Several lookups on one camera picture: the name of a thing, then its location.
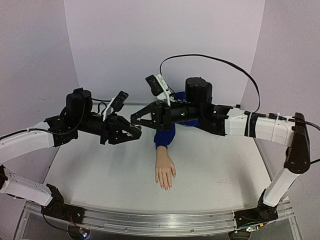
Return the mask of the red nail polish bottle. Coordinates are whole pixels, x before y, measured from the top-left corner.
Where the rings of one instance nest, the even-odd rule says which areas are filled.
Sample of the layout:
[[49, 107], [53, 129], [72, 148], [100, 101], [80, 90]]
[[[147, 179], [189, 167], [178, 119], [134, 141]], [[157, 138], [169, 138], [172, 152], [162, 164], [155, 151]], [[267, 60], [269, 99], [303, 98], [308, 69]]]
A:
[[141, 132], [142, 127], [140, 125], [131, 124], [130, 125], [132, 129], [134, 129], [135, 132]]

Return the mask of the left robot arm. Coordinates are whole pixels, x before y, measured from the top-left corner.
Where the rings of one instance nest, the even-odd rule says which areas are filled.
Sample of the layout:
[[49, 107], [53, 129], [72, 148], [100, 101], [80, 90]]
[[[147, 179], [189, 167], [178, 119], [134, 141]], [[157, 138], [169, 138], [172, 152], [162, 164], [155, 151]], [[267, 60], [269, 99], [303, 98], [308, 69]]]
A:
[[98, 136], [102, 145], [138, 140], [142, 135], [141, 127], [117, 114], [128, 96], [120, 91], [99, 113], [92, 111], [92, 93], [77, 88], [66, 96], [65, 107], [59, 115], [46, 118], [30, 128], [1, 136], [0, 192], [47, 207], [56, 218], [64, 218], [68, 208], [57, 187], [18, 176], [6, 168], [5, 163], [37, 150], [65, 145], [78, 139], [79, 132]]

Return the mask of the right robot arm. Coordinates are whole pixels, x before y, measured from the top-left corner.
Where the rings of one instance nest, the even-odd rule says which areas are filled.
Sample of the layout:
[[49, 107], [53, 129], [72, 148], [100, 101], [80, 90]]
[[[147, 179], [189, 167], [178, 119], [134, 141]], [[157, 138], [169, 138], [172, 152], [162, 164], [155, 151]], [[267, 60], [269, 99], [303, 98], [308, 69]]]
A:
[[132, 124], [164, 131], [174, 123], [197, 120], [199, 129], [213, 135], [244, 136], [287, 148], [283, 168], [262, 194], [262, 206], [276, 207], [296, 178], [309, 170], [310, 139], [303, 114], [280, 116], [212, 104], [212, 84], [201, 77], [186, 79], [182, 100], [174, 99], [160, 74], [145, 80], [157, 100], [133, 113]]

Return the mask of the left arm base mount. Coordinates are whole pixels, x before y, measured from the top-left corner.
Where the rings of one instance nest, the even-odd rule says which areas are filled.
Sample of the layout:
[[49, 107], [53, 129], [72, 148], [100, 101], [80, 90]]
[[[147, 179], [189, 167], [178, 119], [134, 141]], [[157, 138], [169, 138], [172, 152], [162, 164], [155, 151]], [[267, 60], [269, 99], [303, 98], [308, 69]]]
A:
[[41, 213], [55, 219], [81, 224], [85, 215], [85, 209], [80, 206], [66, 204], [64, 197], [56, 186], [48, 183], [46, 186], [50, 190], [52, 199], [46, 206], [41, 207]]

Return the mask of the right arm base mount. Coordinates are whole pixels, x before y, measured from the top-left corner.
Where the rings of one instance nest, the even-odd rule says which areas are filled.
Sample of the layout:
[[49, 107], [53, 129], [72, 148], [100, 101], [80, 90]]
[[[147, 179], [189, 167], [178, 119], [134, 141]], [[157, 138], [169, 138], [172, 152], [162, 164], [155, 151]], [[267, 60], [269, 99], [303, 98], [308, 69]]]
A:
[[270, 221], [277, 220], [277, 207], [277, 205], [270, 206], [265, 204], [263, 202], [263, 196], [261, 196], [256, 207], [237, 210], [234, 213], [236, 228], [241, 230], [250, 226], [266, 224]]

